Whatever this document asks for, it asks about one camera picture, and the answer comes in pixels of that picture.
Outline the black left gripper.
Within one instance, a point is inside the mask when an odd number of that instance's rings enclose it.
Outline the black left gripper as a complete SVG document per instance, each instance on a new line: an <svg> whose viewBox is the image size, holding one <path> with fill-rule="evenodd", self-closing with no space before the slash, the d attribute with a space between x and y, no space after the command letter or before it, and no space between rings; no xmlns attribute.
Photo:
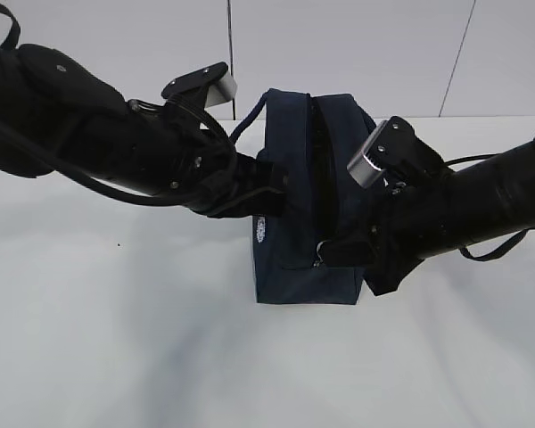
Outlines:
<svg viewBox="0 0 535 428"><path fill-rule="evenodd" d="M285 167L238 153L233 170L216 170L203 178L195 187L196 198L184 206L207 218L279 218L288 182Z"/></svg>

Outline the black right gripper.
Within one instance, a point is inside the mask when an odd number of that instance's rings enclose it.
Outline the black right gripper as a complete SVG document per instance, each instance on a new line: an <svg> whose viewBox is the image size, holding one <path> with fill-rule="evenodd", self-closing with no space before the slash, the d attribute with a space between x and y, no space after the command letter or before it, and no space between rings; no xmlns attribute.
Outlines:
<svg viewBox="0 0 535 428"><path fill-rule="evenodd" d="M362 268L374 295L396 292L426 259L455 250L453 184L442 177L380 192L356 223L319 245L318 255L330 268Z"/></svg>

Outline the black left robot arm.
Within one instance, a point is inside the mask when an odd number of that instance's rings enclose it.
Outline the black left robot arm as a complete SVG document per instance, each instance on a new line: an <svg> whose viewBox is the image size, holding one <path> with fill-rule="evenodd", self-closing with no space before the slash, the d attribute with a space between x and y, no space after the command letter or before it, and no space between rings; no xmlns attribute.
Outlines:
<svg viewBox="0 0 535 428"><path fill-rule="evenodd" d="M197 97L126 100L64 53L0 48L0 170L58 172L115 201L208 218L278 217L288 175L239 153Z"/></svg>

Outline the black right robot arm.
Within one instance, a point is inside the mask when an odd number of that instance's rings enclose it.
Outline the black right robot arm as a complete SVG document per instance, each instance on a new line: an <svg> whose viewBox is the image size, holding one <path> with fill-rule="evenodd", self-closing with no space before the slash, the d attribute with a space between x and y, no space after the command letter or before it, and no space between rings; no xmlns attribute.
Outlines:
<svg viewBox="0 0 535 428"><path fill-rule="evenodd" d="M400 118L368 142L388 184L371 185L359 221L317 252L330 268L362 268L374 295L397 291L429 258L488 262L535 230L535 137L459 171Z"/></svg>

